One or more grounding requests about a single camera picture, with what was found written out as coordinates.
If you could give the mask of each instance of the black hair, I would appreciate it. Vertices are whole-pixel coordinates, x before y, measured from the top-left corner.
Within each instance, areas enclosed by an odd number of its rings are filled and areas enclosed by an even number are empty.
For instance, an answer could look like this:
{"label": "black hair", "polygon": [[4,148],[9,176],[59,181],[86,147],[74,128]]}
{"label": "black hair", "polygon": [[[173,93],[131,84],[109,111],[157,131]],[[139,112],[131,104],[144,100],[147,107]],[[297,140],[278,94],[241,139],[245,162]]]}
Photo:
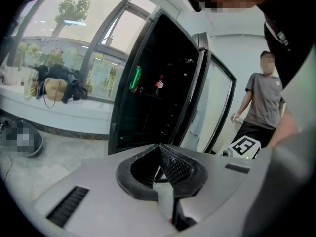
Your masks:
{"label": "black hair", "polygon": [[262,59],[263,56],[267,55],[267,54],[271,54],[270,52],[268,51],[263,51],[260,55],[260,59]]}

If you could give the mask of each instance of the pile of clothes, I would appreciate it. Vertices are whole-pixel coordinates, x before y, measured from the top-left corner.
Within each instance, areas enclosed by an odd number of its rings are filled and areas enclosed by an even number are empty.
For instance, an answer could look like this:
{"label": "pile of clothes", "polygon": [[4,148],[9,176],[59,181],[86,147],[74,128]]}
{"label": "pile of clothes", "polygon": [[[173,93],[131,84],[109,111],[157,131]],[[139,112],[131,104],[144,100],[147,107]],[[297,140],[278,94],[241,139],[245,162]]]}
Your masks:
{"label": "pile of clothes", "polygon": [[43,94],[46,94],[44,84],[47,78],[62,79],[67,82],[67,88],[61,100],[65,104],[70,98],[73,98],[73,100],[88,98],[88,91],[80,82],[79,71],[70,70],[59,64],[54,64],[50,67],[40,65],[38,67],[34,67],[34,69],[39,73],[36,99],[40,99]]}

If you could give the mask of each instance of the black bucket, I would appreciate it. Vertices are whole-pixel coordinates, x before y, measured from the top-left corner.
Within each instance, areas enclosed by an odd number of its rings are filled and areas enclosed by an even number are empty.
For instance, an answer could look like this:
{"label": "black bucket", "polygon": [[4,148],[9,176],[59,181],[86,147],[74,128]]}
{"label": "black bucket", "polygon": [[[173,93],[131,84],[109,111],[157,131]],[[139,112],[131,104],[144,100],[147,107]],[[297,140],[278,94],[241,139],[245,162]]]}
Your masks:
{"label": "black bucket", "polygon": [[43,137],[33,126],[19,121],[2,131],[1,145],[6,154],[36,157],[41,153]]}

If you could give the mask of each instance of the black shorts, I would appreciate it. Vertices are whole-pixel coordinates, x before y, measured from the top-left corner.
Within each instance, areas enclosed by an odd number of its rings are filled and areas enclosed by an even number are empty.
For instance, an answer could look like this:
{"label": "black shorts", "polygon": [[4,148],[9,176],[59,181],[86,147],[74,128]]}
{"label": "black shorts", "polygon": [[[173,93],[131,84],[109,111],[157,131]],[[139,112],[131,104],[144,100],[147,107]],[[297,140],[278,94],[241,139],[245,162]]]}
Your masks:
{"label": "black shorts", "polygon": [[252,139],[260,141],[261,148],[264,148],[270,142],[274,132],[275,129],[265,129],[254,124],[244,122],[232,143],[246,135]]}

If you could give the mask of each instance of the tree trunk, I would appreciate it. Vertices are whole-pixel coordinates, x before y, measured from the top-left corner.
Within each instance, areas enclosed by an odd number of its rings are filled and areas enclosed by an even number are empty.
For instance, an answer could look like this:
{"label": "tree trunk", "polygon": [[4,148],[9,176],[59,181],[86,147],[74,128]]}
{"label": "tree trunk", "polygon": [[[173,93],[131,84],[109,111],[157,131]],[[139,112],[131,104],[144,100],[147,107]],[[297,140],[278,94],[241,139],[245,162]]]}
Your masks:
{"label": "tree trunk", "polygon": [[51,34],[52,37],[56,38],[59,36],[61,30],[66,26],[64,22],[58,22],[53,33]]}

